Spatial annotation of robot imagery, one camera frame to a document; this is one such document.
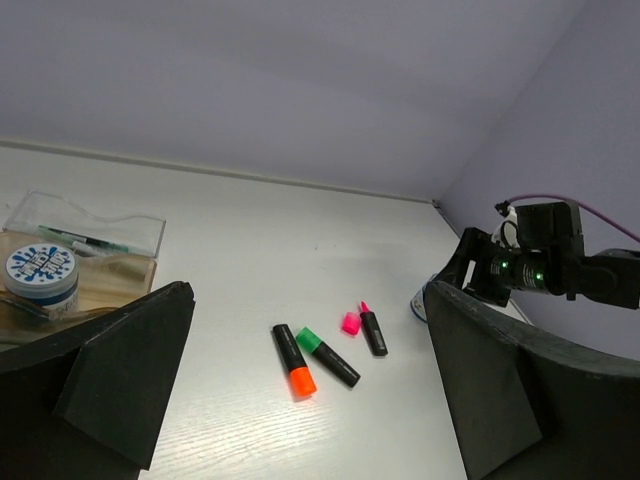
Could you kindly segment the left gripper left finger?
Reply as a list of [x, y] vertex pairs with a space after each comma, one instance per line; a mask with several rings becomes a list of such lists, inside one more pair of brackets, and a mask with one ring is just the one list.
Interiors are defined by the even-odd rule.
[[1, 354], [4, 479], [136, 479], [149, 469], [195, 307], [173, 282]]

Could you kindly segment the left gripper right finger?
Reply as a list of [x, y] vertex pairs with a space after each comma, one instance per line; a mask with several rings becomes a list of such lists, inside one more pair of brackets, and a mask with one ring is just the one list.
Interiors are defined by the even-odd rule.
[[636, 479], [639, 363], [565, 340], [440, 281], [429, 334], [469, 479]]

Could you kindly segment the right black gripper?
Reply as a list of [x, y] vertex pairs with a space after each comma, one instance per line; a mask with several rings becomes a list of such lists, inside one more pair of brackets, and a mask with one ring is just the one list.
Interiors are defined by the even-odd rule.
[[[453, 255], [432, 277], [485, 303], [504, 306], [512, 291], [575, 296], [585, 258], [579, 207], [574, 202], [515, 208], [515, 246], [502, 246], [477, 228], [466, 228]], [[470, 263], [471, 279], [463, 287]]]

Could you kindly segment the pink tip black highlighter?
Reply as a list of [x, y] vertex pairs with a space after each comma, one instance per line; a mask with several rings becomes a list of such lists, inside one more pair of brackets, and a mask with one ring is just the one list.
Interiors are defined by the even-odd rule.
[[374, 357], [386, 357], [388, 348], [375, 313], [364, 302], [360, 302], [361, 329]]

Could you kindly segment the blue white round jar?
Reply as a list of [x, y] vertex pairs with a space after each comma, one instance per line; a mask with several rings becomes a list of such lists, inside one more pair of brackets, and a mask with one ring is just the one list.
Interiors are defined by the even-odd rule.
[[75, 311], [79, 262], [66, 247], [36, 243], [10, 253], [3, 266], [5, 288], [12, 294], [52, 311]]

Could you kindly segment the green cap highlighter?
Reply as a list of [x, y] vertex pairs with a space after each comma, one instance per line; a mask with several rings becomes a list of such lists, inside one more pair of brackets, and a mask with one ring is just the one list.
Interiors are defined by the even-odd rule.
[[295, 336], [297, 343], [346, 387], [353, 388], [360, 374], [312, 330], [304, 327]]

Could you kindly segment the orange cap highlighter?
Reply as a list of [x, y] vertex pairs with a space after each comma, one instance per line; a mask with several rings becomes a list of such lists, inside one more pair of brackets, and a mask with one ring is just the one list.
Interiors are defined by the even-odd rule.
[[277, 324], [272, 334], [294, 394], [299, 398], [312, 396], [317, 387], [289, 326]]

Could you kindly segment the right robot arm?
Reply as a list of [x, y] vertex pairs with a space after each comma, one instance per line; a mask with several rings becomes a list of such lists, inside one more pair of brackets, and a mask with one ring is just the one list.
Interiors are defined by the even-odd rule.
[[503, 216], [497, 232], [465, 229], [436, 281], [500, 307], [513, 291], [529, 291], [639, 308], [639, 253], [609, 249], [588, 256], [578, 203], [505, 201], [496, 209]]

